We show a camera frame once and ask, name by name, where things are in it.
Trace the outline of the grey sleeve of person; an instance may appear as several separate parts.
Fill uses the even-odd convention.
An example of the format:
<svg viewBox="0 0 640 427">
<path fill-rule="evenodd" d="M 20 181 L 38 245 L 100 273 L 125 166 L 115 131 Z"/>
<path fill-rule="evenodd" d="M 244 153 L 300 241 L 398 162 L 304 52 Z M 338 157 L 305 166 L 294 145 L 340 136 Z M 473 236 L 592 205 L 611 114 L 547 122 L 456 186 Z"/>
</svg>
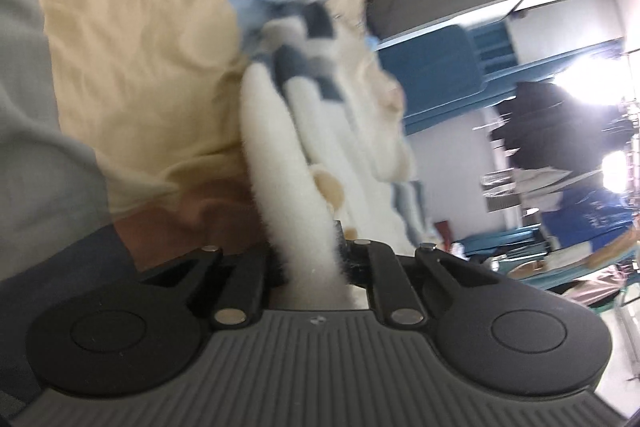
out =
<svg viewBox="0 0 640 427">
<path fill-rule="evenodd" d="M 40 395 L 25 355 L 32 320 L 134 273 L 88 146 L 58 124 L 39 0 L 1 0 L 1 410 Z"/>
</svg>

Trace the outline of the pastel patchwork quilt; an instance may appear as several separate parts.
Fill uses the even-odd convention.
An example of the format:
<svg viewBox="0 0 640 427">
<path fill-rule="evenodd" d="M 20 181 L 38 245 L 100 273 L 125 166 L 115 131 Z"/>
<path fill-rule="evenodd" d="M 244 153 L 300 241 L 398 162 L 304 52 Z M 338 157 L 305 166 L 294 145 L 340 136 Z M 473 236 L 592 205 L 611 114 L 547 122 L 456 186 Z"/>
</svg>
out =
<svg viewBox="0 0 640 427">
<path fill-rule="evenodd" d="M 243 158 L 239 96 L 256 35 L 286 0 L 40 0 L 58 122 L 105 178 L 107 213 L 146 270 L 205 244 L 262 238 Z M 364 40 L 364 0 L 322 1 L 338 79 L 378 179 L 412 171 L 399 83 Z"/>
</svg>

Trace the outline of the blue curtain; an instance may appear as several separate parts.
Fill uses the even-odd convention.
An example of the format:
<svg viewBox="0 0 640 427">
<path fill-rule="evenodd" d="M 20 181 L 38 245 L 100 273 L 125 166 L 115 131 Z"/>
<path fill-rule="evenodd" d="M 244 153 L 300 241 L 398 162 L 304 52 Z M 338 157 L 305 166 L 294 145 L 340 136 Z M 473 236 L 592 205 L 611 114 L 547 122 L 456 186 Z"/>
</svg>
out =
<svg viewBox="0 0 640 427">
<path fill-rule="evenodd" d="M 480 64 L 480 72 L 484 76 L 484 88 L 477 94 L 443 106 L 419 113 L 407 113 L 405 128 L 409 134 L 434 127 L 436 124 L 474 112 L 474 110 L 506 101 L 507 98 L 512 98 L 515 95 L 516 85 L 519 82 L 537 82 L 550 79 L 567 69 L 568 66 L 575 64 L 580 58 L 618 57 L 623 51 L 623 40 L 621 38 L 608 40 L 578 50 L 541 58 L 528 64 L 511 65 L 492 72 L 484 71 L 484 63 L 480 60 L 480 54 L 475 46 L 474 49 L 477 62 Z"/>
</svg>

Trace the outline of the black hanging garment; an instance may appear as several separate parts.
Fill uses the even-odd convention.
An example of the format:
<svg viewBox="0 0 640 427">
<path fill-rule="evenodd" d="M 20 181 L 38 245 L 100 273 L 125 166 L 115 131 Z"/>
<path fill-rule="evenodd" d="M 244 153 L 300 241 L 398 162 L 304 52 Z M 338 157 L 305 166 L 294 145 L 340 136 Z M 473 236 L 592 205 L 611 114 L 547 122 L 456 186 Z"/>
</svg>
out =
<svg viewBox="0 0 640 427">
<path fill-rule="evenodd" d="M 512 150 L 510 165 L 518 169 L 597 170 L 604 156 L 623 150 L 636 134 L 617 106 L 582 104 L 551 82 L 519 82 L 498 112 L 506 122 L 491 139 Z"/>
</svg>

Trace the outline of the cream and blue fluffy sweater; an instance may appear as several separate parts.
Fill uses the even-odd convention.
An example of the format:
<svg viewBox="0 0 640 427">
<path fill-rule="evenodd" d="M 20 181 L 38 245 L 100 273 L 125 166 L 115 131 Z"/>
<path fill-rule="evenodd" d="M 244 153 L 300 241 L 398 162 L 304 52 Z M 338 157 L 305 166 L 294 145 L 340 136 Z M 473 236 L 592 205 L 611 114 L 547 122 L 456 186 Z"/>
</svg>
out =
<svg viewBox="0 0 640 427">
<path fill-rule="evenodd" d="M 273 6 L 252 35 L 240 121 L 250 183 L 285 283 L 280 307 L 354 309 L 340 248 L 410 256 L 439 241 L 405 135 L 405 93 L 320 3 Z"/>
</svg>

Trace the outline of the blue white hanging jersey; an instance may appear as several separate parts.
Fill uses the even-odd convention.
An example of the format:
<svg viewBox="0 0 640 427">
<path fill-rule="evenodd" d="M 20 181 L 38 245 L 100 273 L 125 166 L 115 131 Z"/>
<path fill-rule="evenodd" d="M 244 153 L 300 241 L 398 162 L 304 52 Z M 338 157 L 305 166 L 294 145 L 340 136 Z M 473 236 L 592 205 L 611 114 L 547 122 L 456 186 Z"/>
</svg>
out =
<svg viewBox="0 0 640 427">
<path fill-rule="evenodd" d="M 639 209 L 626 196 L 605 188 L 567 188 L 552 210 L 544 210 L 542 227 L 560 249 L 588 243 L 592 251 L 612 243 L 634 225 Z"/>
</svg>

